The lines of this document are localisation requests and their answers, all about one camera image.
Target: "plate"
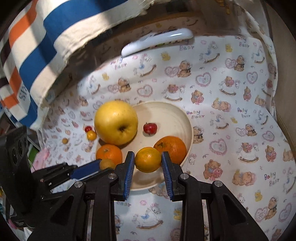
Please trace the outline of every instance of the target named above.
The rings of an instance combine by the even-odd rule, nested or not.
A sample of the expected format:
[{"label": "plate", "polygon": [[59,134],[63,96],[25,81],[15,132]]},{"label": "plate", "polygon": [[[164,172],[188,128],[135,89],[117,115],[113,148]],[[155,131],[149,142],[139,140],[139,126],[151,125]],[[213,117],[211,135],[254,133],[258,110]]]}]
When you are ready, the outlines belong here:
[{"label": "plate", "polygon": [[[193,128],[186,113],[179,107],[165,102],[144,102],[133,106],[133,108],[138,115],[138,132],[135,138],[121,149],[123,159],[125,160],[128,151],[133,151],[137,154],[144,147],[153,147],[159,139],[165,136],[176,136],[185,143],[187,149],[187,155],[181,163],[182,166],[189,155],[193,142]],[[143,125],[146,122],[157,124],[155,135],[149,136],[143,132]],[[131,190],[139,191],[148,189],[163,181],[164,177],[161,167],[152,173],[140,172],[135,167]]]}]

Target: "silver bolt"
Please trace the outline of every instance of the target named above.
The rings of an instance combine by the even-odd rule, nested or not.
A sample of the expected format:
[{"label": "silver bolt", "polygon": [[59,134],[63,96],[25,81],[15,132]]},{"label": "silver bolt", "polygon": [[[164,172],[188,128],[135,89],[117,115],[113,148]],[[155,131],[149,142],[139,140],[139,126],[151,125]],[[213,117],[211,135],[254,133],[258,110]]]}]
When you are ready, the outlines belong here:
[{"label": "silver bolt", "polygon": [[82,185],[83,185],[82,181],[78,181],[78,182],[74,183],[74,187],[76,187],[76,188],[80,188],[80,187],[82,187]]},{"label": "silver bolt", "polygon": [[109,179],[115,179],[117,175],[115,173],[109,173],[107,176]]},{"label": "silver bolt", "polygon": [[219,180],[215,181],[214,184],[215,184],[216,187],[222,187],[223,186],[223,183],[221,181],[219,181]]},{"label": "silver bolt", "polygon": [[180,175],[180,177],[181,177],[182,179],[186,180],[186,179],[189,178],[189,175],[188,175],[187,173],[182,173],[182,174]]}]

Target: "red cherry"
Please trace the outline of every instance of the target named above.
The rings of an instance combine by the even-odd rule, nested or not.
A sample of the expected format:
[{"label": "red cherry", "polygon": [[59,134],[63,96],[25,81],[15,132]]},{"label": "red cherry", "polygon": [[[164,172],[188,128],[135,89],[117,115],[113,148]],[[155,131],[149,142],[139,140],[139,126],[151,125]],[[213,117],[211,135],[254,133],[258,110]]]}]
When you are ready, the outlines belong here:
[{"label": "red cherry", "polygon": [[84,130],[85,130],[86,133],[88,133],[89,131],[92,131],[92,127],[91,126],[87,126]]},{"label": "red cherry", "polygon": [[157,125],[155,123],[146,123],[143,130],[148,135],[154,135],[157,132]]}]

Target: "apple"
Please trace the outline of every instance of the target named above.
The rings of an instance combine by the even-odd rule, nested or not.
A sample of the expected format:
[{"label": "apple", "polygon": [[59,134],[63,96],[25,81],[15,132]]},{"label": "apple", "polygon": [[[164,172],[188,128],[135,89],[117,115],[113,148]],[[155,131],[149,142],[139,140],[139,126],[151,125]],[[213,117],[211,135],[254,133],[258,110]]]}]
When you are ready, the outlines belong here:
[{"label": "apple", "polygon": [[155,123],[147,123],[143,126],[143,130],[148,135],[154,135],[157,132],[157,125]]},{"label": "apple", "polygon": [[94,117],[97,135],[106,143],[123,145],[130,142],[138,130],[138,116],[129,104],[114,100],[104,103]]}]

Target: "orange fruit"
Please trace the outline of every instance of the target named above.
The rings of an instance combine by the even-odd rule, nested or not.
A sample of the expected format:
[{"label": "orange fruit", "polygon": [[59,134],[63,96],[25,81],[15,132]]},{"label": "orange fruit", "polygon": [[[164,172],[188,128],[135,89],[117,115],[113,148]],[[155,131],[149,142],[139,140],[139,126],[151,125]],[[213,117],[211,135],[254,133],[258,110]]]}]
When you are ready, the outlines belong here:
[{"label": "orange fruit", "polygon": [[154,148],[160,153],[168,151],[173,163],[181,164],[187,154],[186,146],[179,137],[167,136],[155,143]]},{"label": "orange fruit", "polygon": [[110,159],[117,165],[122,163],[122,152],[117,146],[106,144],[97,150],[96,159]]},{"label": "orange fruit", "polygon": [[88,131],[86,137],[89,141],[94,141],[96,139],[96,133],[93,130]]},{"label": "orange fruit", "polygon": [[144,147],[135,157],[136,168],[145,173],[156,171],[161,165],[161,154],[153,147]]},{"label": "orange fruit", "polygon": [[110,159],[103,159],[100,161],[100,169],[105,170],[106,168],[112,168],[115,169],[116,165],[115,163]]}]

